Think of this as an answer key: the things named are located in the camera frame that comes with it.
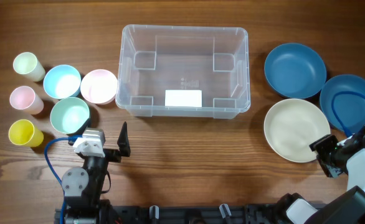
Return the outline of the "pink plastic bowl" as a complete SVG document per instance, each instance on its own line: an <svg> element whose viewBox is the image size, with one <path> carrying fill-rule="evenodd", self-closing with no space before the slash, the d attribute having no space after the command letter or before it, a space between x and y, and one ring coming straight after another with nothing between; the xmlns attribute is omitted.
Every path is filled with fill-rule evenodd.
<svg viewBox="0 0 365 224"><path fill-rule="evenodd" d="M87 73L80 85L80 92L84 99L97 105L110 103L115 98L117 89L117 77L105 69Z"/></svg>

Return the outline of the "mint green plastic bowl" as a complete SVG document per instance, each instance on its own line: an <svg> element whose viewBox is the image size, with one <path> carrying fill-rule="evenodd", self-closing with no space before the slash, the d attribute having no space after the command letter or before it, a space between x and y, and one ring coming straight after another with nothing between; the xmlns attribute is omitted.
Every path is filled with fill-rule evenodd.
<svg viewBox="0 0 365 224"><path fill-rule="evenodd" d="M60 133L82 134L82 125L90 118L90 109L86 102L77 97L58 101L50 113L50 122Z"/></svg>

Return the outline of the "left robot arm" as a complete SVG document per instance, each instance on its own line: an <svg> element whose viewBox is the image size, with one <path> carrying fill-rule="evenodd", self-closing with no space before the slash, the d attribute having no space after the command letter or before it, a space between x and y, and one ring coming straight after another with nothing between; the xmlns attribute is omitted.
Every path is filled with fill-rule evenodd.
<svg viewBox="0 0 365 224"><path fill-rule="evenodd" d="M131 154L128 126L123 123L117 140L118 149L105 149L102 129L86 128L81 136L70 140L73 151L83 159L82 167L69 169L62 177L65 205L60 212L60 223L122 223L109 200L102 200L106 179L110 179L108 164L119 163Z"/></svg>

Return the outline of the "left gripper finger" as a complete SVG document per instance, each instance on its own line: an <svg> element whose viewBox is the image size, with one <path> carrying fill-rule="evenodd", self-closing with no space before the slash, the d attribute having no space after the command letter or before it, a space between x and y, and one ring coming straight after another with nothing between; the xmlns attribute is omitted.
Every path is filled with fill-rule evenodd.
<svg viewBox="0 0 365 224"><path fill-rule="evenodd" d="M84 124L82 125L82 131L85 131L87 128L89 128L91 125L91 118L88 118Z"/></svg>
<svg viewBox="0 0 365 224"><path fill-rule="evenodd" d="M131 149L128 140L128 129L127 129L127 122L123 123L123 126L120 131L120 135L117 140L117 144L119 147L119 152L121 156L130 157Z"/></svg>

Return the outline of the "dark blue plate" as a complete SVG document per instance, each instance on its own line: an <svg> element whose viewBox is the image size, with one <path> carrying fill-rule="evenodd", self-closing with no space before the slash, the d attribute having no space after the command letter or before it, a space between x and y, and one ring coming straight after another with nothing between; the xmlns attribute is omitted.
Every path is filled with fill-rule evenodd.
<svg viewBox="0 0 365 224"><path fill-rule="evenodd" d="M329 79L320 93L320 106L335 128L347 127L352 133L365 125L365 99L356 95L337 95L353 91L365 96L365 79L356 75L338 75Z"/></svg>
<svg viewBox="0 0 365 224"><path fill-rule="evenodd" d="M265 59L264 74L279 95L299 99L317 95L327 78L323 59L299 43L286 43L271 50Z"/></svg>

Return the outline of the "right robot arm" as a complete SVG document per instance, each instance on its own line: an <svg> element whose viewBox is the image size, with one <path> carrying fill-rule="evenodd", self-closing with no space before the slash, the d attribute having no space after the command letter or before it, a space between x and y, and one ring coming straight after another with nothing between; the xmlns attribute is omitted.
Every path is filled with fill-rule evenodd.
<svg viewBox="0 0 365 224"><path fill-rule="evenodd" d="M274 223L365 223L365 125L344 141L327 134L310 149L327 177L348 175L344 194L315 208L299 194L286 194L272 210Z"/></svg>

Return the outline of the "cream plate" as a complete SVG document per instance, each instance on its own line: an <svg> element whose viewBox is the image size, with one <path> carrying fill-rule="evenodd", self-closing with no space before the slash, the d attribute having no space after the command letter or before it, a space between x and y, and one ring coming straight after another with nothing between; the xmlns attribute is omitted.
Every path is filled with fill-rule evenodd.
<svg viewBox="0 0 365 224"><path fill-rule="evenodd" d="M268 145L282 158L306 163L316 159L310 144L331 133L326 116L314 104L301 99L275 103L267 112L263 131Z"/></svg>

